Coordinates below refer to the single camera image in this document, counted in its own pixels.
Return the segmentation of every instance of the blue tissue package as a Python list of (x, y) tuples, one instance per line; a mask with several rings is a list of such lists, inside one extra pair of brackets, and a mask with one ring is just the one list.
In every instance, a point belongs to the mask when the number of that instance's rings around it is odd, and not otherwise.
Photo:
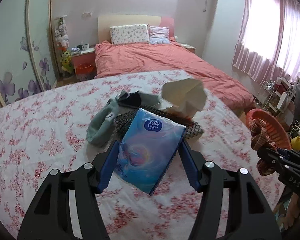
[(152, 195), (185, 131), (185, 126), (140, 108), (120, 143), (114, 172)]

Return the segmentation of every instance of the floral tablecloth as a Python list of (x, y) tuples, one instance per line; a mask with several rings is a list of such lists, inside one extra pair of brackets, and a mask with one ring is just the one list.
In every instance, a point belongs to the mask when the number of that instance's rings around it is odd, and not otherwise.
[[(71, 171), (103, 152), (85, 138), (91, 119), (109, 98), (123, 89), (160, 94), (164, 83), (188, 77), (184, 71), (161, 71), (94, 79), (46, 91), (0, 109), (0, 220), (8, 231), (17, 236), (25, 212), (49, 170)], [(224, 169), (237, 171), (246, 167), (274, 208), (284, 185), (276, 174), (258, 174), (258, 156), (250, 148), (248, 129), (207, 89), (206, 93), (205, 108), (194, 117), (204, 134), (189, 141), (192, 149)], [(71, 193), (74, 234), (80, 236), (73, 198)], [(153, 196), (113, 174), (97, 200), (111, 239), (187, 239), (201, 194), (189, 185), (176, 154)], [(226, 191), (223, 202), (219, 236), (226, 226)]]

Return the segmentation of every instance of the white mug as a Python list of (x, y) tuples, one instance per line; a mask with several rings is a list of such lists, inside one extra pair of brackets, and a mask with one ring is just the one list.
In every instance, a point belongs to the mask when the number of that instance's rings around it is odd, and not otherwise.
[(88, 50), (89, 49), (89, 44), (84, 44), (82, 50)]

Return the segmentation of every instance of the pink curtain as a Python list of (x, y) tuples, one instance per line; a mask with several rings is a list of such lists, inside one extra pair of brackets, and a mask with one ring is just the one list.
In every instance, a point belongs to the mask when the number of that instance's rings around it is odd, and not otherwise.
[(297, 0), (245, 0), (232, 65), (261, 84), (300, 77), (300, 4)]

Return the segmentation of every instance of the metal bolt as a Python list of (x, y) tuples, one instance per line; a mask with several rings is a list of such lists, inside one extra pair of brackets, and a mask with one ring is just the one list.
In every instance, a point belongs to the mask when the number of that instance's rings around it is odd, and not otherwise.
[(248, 174), (248, 170), (246, 168), (240, 168), (240, 172), (242, 174)]
[(58, 170), (57, 169), (53, 169), (52, 171), (50, 171), (50, 175), (54, 176), (58, 174)]
[(213, 168), (214, 167), (214, 163), (213, 162), (206, 162), (206, 166), (208, 168)]
[(89, 169), (91, 169), (91, 168), (93, 167), (93, 165), (92, 165), (92, 163), (85, 163), (85, 164), (83, 165), (83, 167), (84, 167), (86, 170), (89, 170)]

